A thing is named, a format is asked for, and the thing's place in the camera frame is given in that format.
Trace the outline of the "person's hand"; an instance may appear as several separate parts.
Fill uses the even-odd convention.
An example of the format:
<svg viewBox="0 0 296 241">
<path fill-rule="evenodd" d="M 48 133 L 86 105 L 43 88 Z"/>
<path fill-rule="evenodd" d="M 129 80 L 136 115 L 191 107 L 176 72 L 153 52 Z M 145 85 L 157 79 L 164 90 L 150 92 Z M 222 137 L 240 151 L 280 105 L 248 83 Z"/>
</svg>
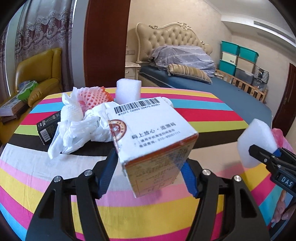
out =
<svg viewBox="0 0 296 241">
<path fill-rule="evenodd" d="M 293 215 L 295 211 L 295 204 L 290 207 L 287 211 L 286 205 L 285 205 L 285 198 L 286 198 L 287 192 L 285 190 L 282 190 L 280 194 L 280 198 L 276 204 L 276 208 L 273 214 L 273 218 L 271 220 L 271 223 L 278 223 L 280 220 L 289 220 L 291 216 Z"/>
</svg>

